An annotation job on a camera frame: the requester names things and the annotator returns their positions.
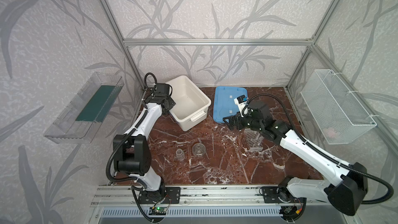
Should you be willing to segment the clear acrylic test tube rack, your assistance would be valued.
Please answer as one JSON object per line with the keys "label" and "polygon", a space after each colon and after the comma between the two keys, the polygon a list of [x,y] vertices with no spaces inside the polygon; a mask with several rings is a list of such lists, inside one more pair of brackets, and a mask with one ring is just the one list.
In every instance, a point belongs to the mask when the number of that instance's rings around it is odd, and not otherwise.
{"label": "clear acrylic test tube rack", "polygon": [[262,151],[263,150],[263,139],[264,137],[257,131],[251,129],[245,129],[244,135],[246,139],[246,144],[248,146],[248,151]]}

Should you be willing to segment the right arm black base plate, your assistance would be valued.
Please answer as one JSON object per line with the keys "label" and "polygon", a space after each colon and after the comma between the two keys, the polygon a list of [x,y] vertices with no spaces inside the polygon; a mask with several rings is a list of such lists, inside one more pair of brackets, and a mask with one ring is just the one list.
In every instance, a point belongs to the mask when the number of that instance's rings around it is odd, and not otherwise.
{"label": "right arm black base plate", "polygon": [[277,186],[264,186],[259,189],[260,195],[263,197],[264,203],[290,203],[288,197],[283,197]]}

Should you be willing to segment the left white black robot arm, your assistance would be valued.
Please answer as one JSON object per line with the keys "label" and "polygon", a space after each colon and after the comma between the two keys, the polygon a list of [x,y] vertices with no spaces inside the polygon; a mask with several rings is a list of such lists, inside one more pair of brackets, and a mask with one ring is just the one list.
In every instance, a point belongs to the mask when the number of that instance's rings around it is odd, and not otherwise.
{"label": "left white black robot arm", "polygon": [[172,93],[171,85],[156,84],[150,95],[143,99],[143,110],[132,127],[114,137],[114,150],[105,169],[109,181],[119,183],[134,180],[141,185],[140,189],[133,187],[134,191],[164,197],[164,181],[151,167],[152,157],[147,139],[156,121],[176,105]]}

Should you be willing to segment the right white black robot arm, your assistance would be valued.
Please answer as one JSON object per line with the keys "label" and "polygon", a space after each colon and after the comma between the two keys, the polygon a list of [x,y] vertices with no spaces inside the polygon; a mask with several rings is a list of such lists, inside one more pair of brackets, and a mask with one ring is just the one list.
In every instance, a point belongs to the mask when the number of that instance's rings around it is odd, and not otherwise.
{"label": "right white black robot arm", "polygon": [[[350,164],[324,151],[300,135],[290,123],[275,120],[266,105],[256,106],[240,100],[235,103],[239,111],[223,118],[230,130],[258,132],[265,139],[300,157],[323,177],[322,180],[287,178],[281,184],[286,194],[329,203],[348,216],[355,215],[361,205],[383,203],[393,197],[394,188],[388,182],[367,173],[366,167],[358,162]],[[379,198],[365,200],[369,180],[384,185],[387,192]]]}

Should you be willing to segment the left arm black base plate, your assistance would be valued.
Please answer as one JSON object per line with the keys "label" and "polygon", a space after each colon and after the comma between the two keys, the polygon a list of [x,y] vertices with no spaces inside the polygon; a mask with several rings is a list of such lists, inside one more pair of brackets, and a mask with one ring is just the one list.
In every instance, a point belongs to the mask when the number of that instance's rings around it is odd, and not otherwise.
{"label": "left arm black base plate", "polygon": [[140,204],[179,204],[180,187],[165,187],[158,191],[141,191],[138,197]]}

